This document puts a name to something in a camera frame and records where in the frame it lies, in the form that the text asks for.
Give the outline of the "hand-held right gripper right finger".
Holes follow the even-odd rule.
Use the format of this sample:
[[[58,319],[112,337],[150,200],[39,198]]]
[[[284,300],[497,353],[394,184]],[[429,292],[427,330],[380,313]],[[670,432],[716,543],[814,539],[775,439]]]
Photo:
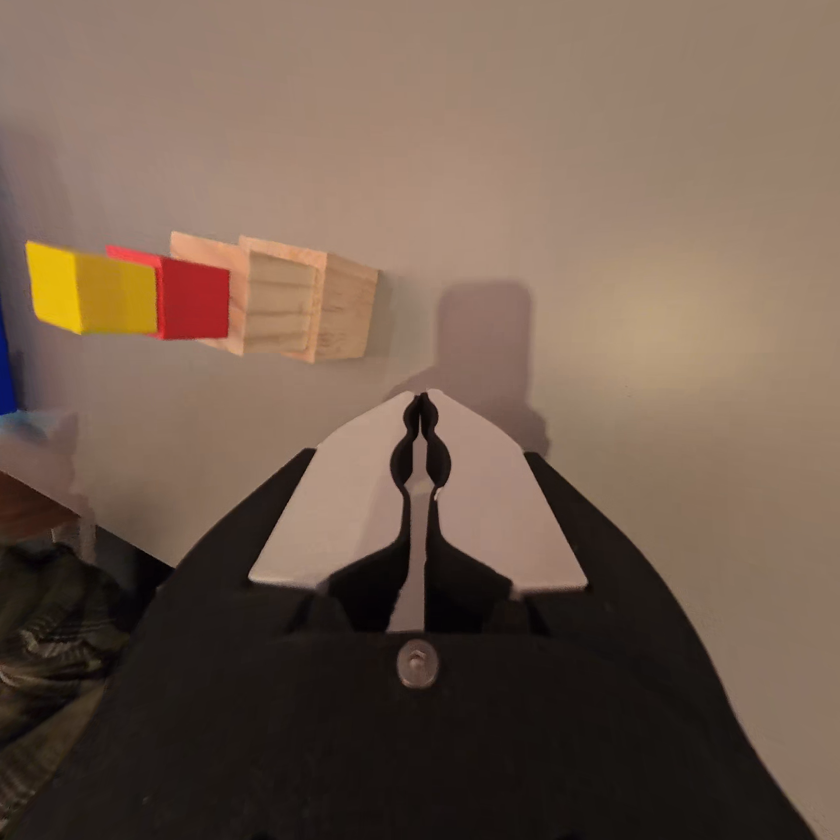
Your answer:
[[[583,592],[588,580],[526,452],[438,389],[422,398],[429,500],[425,627],[480,632],[505,604]]]

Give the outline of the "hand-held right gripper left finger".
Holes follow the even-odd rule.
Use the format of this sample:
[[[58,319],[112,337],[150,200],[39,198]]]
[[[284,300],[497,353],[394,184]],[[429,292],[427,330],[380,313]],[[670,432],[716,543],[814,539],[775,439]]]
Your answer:
[[[315,448],[248,573],[261,585],[332,597],[353,629],[383,632],[406,582],[417,397],[393,398]]]

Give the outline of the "large plain wooden cube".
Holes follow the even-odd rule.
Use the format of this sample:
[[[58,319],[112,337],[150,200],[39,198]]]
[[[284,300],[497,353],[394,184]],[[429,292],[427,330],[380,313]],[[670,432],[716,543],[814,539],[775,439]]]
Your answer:
[[[364,356],[380,277],[378,269],[328,251],[243,234],[238,243],[248,251],[315,269],[306,344],[302,350],[277,350],[279,354],[310,364]]]

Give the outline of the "medium plain wooden cube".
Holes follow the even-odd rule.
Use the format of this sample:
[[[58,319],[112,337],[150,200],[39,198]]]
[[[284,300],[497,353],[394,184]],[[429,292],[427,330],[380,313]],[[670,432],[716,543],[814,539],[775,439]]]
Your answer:
[[[201,343],[236,355],[307,348],[314,267],[254,246],[176,231],[171,232],[170,252],[176,259],[228,271],[227,337]]]

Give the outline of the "red wooden cube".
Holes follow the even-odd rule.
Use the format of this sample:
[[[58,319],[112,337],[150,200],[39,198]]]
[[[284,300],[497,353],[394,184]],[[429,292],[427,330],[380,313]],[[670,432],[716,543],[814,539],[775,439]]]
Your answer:
[[[108,245],[108,257],[154,269],[158,340],[224,340],[229,325],[229,271],[166,255]]]

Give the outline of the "yellow wooden cube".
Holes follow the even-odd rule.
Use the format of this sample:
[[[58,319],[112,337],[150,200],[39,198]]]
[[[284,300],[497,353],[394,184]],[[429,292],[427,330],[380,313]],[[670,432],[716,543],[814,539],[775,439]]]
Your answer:
[[[25,254],[37,320],[77,335],[157,333],[153,267],[32,240]]]

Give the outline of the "blue plastic bin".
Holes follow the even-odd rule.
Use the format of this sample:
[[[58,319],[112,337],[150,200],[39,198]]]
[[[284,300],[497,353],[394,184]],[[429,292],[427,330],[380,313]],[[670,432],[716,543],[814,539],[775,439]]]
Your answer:
[[[16,398],[14,370],[12,357],[9,353],[7,333],[5,330],[4,310],[1,310],[0,323],[1,344],[1,416],[13,414],[18,409]]]

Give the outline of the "brown wooden panel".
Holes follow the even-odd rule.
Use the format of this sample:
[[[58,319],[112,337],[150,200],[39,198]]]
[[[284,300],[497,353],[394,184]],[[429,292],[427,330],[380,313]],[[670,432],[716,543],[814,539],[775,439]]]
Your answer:
[[[43,537],[75,524],[78,515],[22,481],[1,473],[1,544]]]

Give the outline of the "person's plaid shirt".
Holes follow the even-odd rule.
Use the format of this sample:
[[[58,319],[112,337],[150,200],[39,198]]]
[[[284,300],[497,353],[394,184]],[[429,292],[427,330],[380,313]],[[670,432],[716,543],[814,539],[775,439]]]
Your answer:
[[[2,838],[81,737],[172,572],[143,556],[136,587],[125,591],[64,543],[2,547]]]

